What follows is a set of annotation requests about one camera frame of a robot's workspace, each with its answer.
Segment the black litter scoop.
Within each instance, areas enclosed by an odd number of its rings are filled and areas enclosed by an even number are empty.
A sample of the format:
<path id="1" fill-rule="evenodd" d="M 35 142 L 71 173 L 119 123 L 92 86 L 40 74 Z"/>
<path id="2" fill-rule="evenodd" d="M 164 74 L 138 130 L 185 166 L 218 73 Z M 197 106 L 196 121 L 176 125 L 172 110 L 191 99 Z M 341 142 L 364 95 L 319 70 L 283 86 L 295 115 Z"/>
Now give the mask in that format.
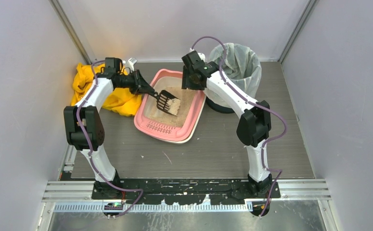
<path id="1" fill-rule="evenodd" d="M 162 111 L 166 114 L 171 115 L 168 112 L 167 102 L 168 102 L 168 100 L 177 98 L 176 96 L 174 96 L 173 94 L 171 94 L 170 92 L 168 92 L 166 90 L 162 90 L 158 93 L 158 95 L 156 97 L 153 97 L 153 98 L 156 99 L 156 107 L 157 107 L 158 110 L 160 110 L 160 111 Z"/>

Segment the scooped litter pile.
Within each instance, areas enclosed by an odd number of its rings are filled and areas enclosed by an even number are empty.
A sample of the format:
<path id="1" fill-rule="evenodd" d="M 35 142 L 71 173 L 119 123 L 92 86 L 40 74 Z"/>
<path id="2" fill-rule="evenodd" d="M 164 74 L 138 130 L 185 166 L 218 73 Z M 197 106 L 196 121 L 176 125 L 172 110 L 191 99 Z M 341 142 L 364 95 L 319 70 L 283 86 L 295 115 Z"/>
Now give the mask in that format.
<path id="1" fill-rule="evenodd" d="M 168 100 L 168 102 L 167 102 L 168 112 L 171 115 L 176 116 L 178 114 L 179 109 L 180 109 L 180 104 L 181 104 L 181 100 L 178 99 L 178 98 Z"/>

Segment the white bin liner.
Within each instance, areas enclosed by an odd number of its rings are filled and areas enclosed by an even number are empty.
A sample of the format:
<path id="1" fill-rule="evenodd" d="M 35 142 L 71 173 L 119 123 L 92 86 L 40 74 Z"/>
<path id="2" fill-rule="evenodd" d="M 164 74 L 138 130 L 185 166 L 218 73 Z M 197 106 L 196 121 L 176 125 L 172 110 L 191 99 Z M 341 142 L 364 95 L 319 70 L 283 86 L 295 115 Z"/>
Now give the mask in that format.
<path id="1" fill-rule="evenodd" d="M 256 53 L 249 47 L 237 43 L 225 43 L 224 46 L 226 48 L 226 59 L 222 64 L 223 71 L 236 86 L 250 97 L 255 98 L 262 71 Z M 223 47 L 218 45 L 211 51 L 207 60 L 219 64 L 222 55 Z M 205 89 L 204 92 L 213 103 L 230 108 L 215 92 L 208 89 Z"/>

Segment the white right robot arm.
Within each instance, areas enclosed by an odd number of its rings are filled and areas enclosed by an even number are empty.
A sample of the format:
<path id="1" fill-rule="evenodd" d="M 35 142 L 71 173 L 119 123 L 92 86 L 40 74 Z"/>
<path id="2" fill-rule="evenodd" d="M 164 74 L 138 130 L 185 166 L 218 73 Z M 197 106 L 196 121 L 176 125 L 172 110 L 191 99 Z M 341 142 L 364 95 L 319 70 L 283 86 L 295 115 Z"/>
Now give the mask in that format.
<path id="1" fill-rule="evenodd" d="M 270 106 L 242 91 L 215 62 L 205 62 L 197 51 L 182 57 L 182 88 L 216 93 L 239 117 L 236 134 L 245 145 L 249 171 L 247 190 L 252 195 L 269 191 L 272 175 L 268 169 L 267 144 L 271 130 Z"/>

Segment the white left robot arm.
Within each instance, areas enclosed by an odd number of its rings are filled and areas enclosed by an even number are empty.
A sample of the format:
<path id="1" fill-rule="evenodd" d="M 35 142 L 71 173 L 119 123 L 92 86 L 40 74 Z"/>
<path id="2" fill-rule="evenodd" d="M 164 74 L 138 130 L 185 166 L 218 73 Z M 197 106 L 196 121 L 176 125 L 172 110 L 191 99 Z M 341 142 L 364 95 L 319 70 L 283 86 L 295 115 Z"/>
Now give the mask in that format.
<path id="1" fill-rule="evenodd" d="M 93 199 L 116 199 L 127 193 L 143 195 L 141 188 L 122 186 L 103 146 L 105 132 L 99 115 L 103 105 L 108 104 L 122 116 L 134 116 L 141 96 L 154 92 L 134 68 L 135 63 L 134 58 L 123 61 L 109 57 L 87 65 L 85 70 L 79 64 L 74 83 L 83 81 L 82 95 L 63 111 L 67 142 L 85 156 L 94 173 Z"/>

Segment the pink litter box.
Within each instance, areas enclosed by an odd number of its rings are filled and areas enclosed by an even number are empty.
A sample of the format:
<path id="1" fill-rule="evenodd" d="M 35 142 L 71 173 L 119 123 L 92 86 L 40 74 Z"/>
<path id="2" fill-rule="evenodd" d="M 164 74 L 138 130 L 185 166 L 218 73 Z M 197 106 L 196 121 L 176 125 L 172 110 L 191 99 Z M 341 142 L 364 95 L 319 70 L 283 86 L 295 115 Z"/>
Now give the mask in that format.
<path id="1" fill-rule="evenodd" d="M 150 82 L 151 86 L 158 92 L 169 86 L 181 87 L 181 83 L 182 72 L 168 69 L 160 69 Z M 134 125 L 139 131 L 156 139 L 176 144 L 185 143 L 190 140 L 195 132 L 205 100 L 206 95 L 198 90 L 183 126 L 173 127 L 146 117 L 152 106 L 156 104 L 156 100 L 152 96 L 145 95 L 134 117 Z"/>

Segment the beige cat litter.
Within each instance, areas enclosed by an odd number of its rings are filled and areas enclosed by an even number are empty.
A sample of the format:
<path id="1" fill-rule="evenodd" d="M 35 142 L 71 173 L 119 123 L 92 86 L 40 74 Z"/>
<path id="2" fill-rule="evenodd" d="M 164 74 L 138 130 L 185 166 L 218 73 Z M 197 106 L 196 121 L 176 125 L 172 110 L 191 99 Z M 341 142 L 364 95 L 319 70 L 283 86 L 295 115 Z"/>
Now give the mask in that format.
<path id="1" fill-rule="evenodd" d="M 180 108 L 177 116 L 166 114 L 156 108 L 156 104 L 152 106 L 150 112 L 146 115 L 147 118 L 156 122 L 173 126 L 182 127 L 189 113 L 189 109 L 194 100 L 197 91 L 183 90 L 181 87 L 169 86 L 165 88 L 174 96 L 180 99 Z"/>

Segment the yellow cloth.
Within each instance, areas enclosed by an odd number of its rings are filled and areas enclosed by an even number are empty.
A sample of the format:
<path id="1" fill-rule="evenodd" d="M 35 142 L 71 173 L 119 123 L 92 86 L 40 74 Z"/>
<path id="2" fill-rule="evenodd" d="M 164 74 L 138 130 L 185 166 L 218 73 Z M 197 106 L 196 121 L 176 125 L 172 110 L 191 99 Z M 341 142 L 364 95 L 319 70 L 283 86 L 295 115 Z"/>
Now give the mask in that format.
<path id="1" fill-rule="evenodd" d="M 76 67 L 77 73 L 74 77 L 72 89 L 74 95 L 72 97 L 71 106 L 74 106 L 89 91 L 92 86 L 94 74 L 93 71 L 99 73 L 105 64 L 99 64 L 91 68 L 90 65 L 83 65 L 79 63 Z M 141 95 L 131 94 L 129 89 L 116 88 L 106 98 L 102 108 L 113 111 L 121 116 L 134 116 L 142 102 Z"/>

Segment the black trash bin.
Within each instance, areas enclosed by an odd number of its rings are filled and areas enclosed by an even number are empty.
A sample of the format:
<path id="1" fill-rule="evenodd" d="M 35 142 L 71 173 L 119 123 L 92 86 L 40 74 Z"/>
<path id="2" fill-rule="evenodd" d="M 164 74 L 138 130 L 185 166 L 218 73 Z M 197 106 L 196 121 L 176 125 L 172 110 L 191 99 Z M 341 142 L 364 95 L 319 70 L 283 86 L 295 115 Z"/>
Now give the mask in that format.
<path id="1" fill-rule="evenodd" d="M 214 103 L 212 100 L 210 100 L 208 97 L 206 98 L 206 104 L 209 106 L 209 108 L 211 108 L 215 112 L 218 112 L 221 114 L 234 114 L 234 111 L 231 108 L 218 105 Z"/>

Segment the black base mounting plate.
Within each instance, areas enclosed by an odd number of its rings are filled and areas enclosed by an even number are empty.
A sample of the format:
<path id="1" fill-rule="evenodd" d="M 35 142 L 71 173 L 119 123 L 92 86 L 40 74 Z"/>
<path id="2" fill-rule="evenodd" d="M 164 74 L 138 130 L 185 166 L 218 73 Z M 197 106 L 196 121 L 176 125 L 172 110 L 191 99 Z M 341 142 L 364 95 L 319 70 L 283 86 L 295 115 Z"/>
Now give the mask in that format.
<path id="1" fill-rule="evenodd" d="M 281 196 L 276 184 L 272 189 L 268 183 L 261 190 L 252 180 L 246 179 L 122 179 L 118 187 L 121 192 L 105 182 L 94 182 L 91 198 L 94 200 L 125 200 L 133 203 L 143 189 L 138 204 L 199 205 L 208 197 L 211 205 L 243 204 L 246 199 L 272 199 Z"/>

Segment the aluminium rail frame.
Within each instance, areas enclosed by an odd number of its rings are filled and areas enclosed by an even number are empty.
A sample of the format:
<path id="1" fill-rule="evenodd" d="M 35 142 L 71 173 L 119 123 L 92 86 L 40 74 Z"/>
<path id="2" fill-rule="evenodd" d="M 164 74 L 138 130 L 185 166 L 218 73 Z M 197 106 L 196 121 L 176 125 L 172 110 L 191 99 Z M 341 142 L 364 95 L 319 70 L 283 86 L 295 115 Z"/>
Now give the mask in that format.
<path id="1" fill-rule="evenodd" d="M 245 147 L 237 140 L 237 123 L 229 117 L 199 121 L 185 144 L 170 144 L 138 131 L 131 119 L 108 119 L 105 147 L 121 179 L 246 179 Z M 271 162 L 288 165 L 278 180 L 281 196 L 257 213 L 266 199 L 243 204 L 139 205 L 125 200 L 94 200 L 90 168 L 68 148 L 71 171 L 48 182 L 35 229 L 38 231 L 335 231 L 331 192 L 316 179 L 295 121 L 287 136 L 272 145 Z"/>

